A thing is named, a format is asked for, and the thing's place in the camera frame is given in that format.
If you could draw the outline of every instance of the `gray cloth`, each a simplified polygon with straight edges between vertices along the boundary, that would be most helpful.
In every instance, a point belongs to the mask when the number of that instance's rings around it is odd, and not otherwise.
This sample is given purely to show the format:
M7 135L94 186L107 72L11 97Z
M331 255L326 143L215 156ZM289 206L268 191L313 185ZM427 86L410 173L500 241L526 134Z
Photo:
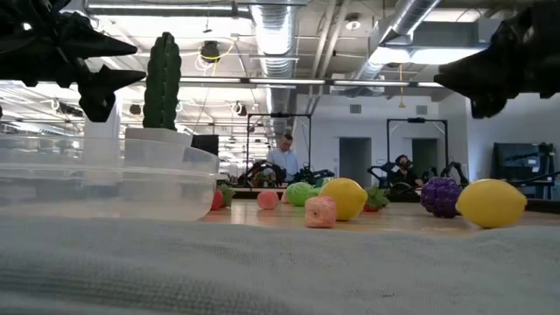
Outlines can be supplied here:
M560 314L560 228L0 218L2 314Z

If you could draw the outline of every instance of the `lemon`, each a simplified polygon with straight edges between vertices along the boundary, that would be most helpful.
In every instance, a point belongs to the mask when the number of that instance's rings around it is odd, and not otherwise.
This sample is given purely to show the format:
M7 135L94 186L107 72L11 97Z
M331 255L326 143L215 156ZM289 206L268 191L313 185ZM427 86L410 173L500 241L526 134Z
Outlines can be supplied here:
M336 201L336 220L349 221L363 210L368 193L360 184L348 178L336 178L326 183L318 194Z
M527 199L515 187L498 179L482 179L468 185L456 208L481 228L502 228L517 223Z

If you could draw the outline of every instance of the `plastic container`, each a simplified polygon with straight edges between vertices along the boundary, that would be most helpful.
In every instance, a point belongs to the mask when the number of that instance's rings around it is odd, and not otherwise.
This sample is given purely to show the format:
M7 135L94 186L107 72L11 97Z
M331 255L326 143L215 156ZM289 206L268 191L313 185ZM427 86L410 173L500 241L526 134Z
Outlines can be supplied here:
M152 141L0 136L0 214L194 221L219 159Z

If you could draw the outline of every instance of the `person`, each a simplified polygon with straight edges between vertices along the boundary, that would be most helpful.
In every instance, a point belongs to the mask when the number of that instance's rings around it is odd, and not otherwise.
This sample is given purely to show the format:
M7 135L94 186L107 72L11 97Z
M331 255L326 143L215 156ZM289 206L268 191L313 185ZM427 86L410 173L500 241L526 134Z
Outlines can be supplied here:
M398 170L395 172L393 177L393 183L407 183L410 186L419 186L422 187L424 184L420 178L410 169L410 161L409 158L402 154L395 160L396 165L398 166Z
M283 135L278 147L271 150L267 156L267 161L286 170L284 181L287 183L293 181L294 175L298 172L298 159L296 154L290 150L292 141L293 137L290 134Z

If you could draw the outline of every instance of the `ceiling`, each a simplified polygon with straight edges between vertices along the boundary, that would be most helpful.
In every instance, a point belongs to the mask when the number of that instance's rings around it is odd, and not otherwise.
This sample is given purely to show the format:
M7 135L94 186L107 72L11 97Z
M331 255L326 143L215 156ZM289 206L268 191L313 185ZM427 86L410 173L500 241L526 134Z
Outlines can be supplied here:
M193 1L180 1L182 4ZM334 55L330 58L326 73L347 74L354 72L368 58L368 38L373 28L373 21L382 19L393 12L394 0L352 1L347 7L348 13L359 14L360 28L347 30L341 28ZM176 4L179 1L136 1L140 4L167 3ZM311 0L306 6L297 7L296 50L297 57L295 76L307 78L311 75L315 52L319 43L319 34L323 25L328 0ZM507 10L512 1L467 1L445 0L431 12L425 21L471 22L482 15L498 17ZM332 21L336 21L337 11ZM138 54L126 57L90 59L87 61L92 70L101 68L103 64L117 69L136 69L146 71L150 49L156 38L163 32L170 32L181 51L183 76L262 76L259 59L260 54L255 37L252 21L244 18L229 17L151 17L151 16L93 16L92 26L99 32L130 43L138 47ZM220 53L225 56L215 66L202 67L199 49L205 41L216 40ZM437 71L435 66L403 64L400 67L384 67L381 74L388 80L402 81L431 81ZM143 105L144 86L134 85L118 92L122 100L122 130L126 127L141 127L142 116L132 115L130 105ZM443 89L417 88L400 89L387 88L383 97L391 99L398 95L430 96L432 100L447 95ZM186 132L201 134L217 133L230 136L242 135L246 132L243 126L246 117L238 116L232 105L240 103L246 106L249 113L268 113L266 102L266 88L234 88L234 87L181 87L178 98L177 125ZM55 84L39 84L34 88L25 87L19 82L0 81L0 104L3 107L3 120L10 118L32 119L33 123L42 130L61 130L60 133L79 135L83 131L83 121L80 118L68 117L58 113L53 100L65 102L78 108L80 95L76 87L64 89ZM306 106L297 106L297 111L303 113ZM329 111L320 111L321 115L329 115ZM266 136L269 128L260 128L256 136Z

